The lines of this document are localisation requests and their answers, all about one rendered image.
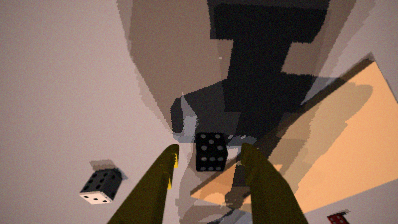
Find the red die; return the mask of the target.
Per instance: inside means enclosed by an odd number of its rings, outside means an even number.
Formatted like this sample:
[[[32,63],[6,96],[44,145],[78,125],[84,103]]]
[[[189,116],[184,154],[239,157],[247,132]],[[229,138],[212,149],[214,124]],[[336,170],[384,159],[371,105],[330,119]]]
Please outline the red die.
[[[335,214],[327,217],[331,224],[349,224],[345,217],[341,214]]]

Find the orange flat mat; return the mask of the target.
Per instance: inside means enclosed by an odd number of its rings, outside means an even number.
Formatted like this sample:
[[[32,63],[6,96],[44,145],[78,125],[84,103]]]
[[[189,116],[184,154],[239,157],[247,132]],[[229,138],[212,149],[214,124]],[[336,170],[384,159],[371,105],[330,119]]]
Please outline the orange flat mat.
[[[398,179],[398,104],[364,59],[253,146],[306,213]],[[252,213],[241,154],[190,196]]]

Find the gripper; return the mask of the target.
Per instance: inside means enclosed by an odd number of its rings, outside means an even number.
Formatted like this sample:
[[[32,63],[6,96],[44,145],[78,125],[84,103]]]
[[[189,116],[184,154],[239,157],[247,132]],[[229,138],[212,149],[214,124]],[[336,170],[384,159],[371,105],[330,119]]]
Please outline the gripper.
[[[162,224],[178,160],[179,145],[169,145],[107,224]],[[242,143],[241,165],[250,186],[253,224],[309,224],[288,182],[252,144]]]

